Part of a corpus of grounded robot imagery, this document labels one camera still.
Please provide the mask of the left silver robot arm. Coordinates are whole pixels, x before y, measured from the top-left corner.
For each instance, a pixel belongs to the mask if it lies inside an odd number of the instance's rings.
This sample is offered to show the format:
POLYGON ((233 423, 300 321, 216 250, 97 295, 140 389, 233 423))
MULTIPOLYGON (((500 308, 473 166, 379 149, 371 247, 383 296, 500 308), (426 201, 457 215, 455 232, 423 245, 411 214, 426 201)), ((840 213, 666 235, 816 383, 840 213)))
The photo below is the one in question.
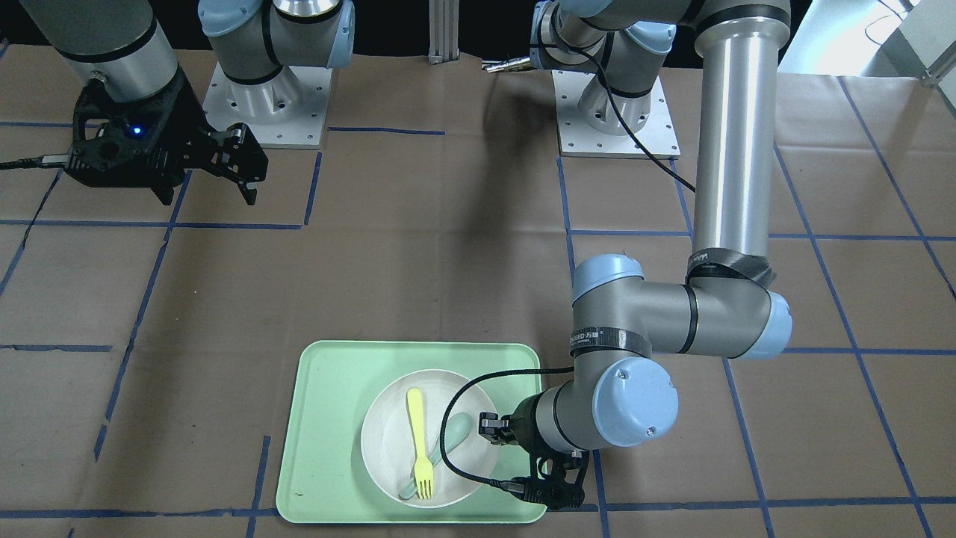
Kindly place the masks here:
POLYGON ((649 282, 629 256, 604 254, 571 280, 571 379, 478 432, 517 445, 530 473, 458 476, 551 510, 579 507, 591 453, 665 435, 678 392, 654 351, 768 359, 792 334, 767 259, 779 51, 791 37, 788 1, 540 1, 530 64, 590 72, 591 126, 633 135, 677 26, 695 33, 703 61, 692 252, 684 282, 649 282))

